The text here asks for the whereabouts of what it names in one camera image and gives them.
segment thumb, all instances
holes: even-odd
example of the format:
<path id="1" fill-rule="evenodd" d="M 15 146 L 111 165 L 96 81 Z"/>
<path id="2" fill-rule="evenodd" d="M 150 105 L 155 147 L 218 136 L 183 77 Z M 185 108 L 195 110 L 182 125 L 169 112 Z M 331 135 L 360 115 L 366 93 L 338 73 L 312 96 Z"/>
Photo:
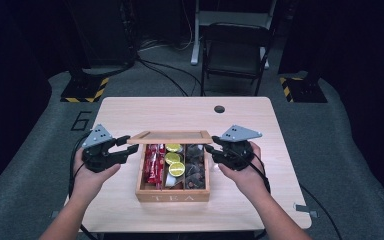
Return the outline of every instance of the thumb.
<path id="1" fill-rule="evenodd" d="M 120 169 L 121 164 L 117 163 L 114 164 L 112 167 L 105 169 L 104 171 L 100 172 L 102 174 L 102 178 L 104 181 L 112 177 L 118 170 Z"/>
<path id="2" fill-rule="evenodd" d="M 219 169 L 220 171 L 228 178 L 230 178 L 230 174 L 232 172 L 232 169 L 226 167 L 223 163 L 219 163 Z"/>

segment forearm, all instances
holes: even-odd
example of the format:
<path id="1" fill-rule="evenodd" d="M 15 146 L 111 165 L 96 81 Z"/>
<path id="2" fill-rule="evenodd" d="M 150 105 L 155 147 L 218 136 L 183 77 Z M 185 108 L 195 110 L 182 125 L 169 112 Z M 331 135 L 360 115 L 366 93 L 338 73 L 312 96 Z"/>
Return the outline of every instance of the forearm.
<path id="1" fill-rule="evenodd" d="M 87 204 L 70 199 L 40 239 L 76 239 L 86 209 Z"/>
<path id="2" fill-rule="evenodd" d="M 271 195 L 255 194 L 249 200 L 260 215 L 270 239 L 311 239 Z"/>

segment black chair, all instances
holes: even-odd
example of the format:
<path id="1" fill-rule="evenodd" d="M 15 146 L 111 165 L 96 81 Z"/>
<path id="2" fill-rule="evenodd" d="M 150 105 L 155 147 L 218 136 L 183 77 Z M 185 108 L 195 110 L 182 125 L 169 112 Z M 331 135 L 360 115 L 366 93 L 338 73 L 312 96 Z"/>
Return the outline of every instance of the black chair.
<path id="1" fill-rule="evenodd" d="M 254 25 L 209 25 L 202 38 L 201 96 L 204 95 L 205 77 L 208 79 L 210 74 L 251 79 L 251 85 L 257 79 L 254 94 L 257 96 L 273 32 Z M 260 56 L 263 47 L 265 53 Z"/>

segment human hand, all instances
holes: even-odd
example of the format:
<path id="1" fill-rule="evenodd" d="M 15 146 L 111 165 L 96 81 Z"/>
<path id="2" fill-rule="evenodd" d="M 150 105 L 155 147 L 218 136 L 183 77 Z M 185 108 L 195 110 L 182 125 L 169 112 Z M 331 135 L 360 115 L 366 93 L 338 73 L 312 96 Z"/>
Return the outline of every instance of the human hand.
<path id="1" fill-rule="evenodd" d="M 82 155 L 83 148 L 80 148 L 76 152 L 73 167 L 74 174 L 77 170 L 78 172 L 75 176 L 74 189 L 71 199 L 87 207 L 98 195 L 104 182 L 120 169 L 120 164 L 115 164 L 102 172 L 94 173 L 87 169 L 86 166 L 82 166 L 84 163 Z"/>
<path id="2" fill-rule="evenodd" d="M 251 141 L 250 144 L 254 154 L 261 159 L 260 147 Z M 260 161 L 257 159 L 257 157 L 254 157 L 251 163 L 254 164 L 262 173 L 265 174 L 264 168 L 261 165 Z M 248 199 L 252 200 L 256 194 L 269 195 L 269 192 L 267 191 L 264 185 L 263 179 L 251 166 L 248 166 L 245 169 L 242 169 L 241 171 L 234 171 L 220 163 L 219 168 L 226 177 L 232 179 L 236 183 L 238 189 Z"/>

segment hazard tape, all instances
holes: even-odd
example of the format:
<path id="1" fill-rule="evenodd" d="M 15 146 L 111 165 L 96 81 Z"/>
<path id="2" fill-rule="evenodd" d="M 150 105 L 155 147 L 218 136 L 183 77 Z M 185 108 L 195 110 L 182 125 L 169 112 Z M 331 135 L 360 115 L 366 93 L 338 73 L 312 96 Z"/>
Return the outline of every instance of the hazard tape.
<path id="1" fill-rule="evenodd" d="M 108 80 L 109 78 L 102 80 L 101 85 L 93 98 L 61 98 L 61 102 L 97 102 L 104 93 Z"/>
<path id="2" fill-rule="evenodd" d="M 289 78 L 289 79 L 298 80 L 298 81 L 303 80 L 302 78 Z M 292 96 L 291 90 L 288 87 L 286 78 L 281 77 L 280 78 L 280 83 L 282 84 L 283 93 L 285 94 L 286 100 L 288 102 L 294 102 L 294 98 Z"/>

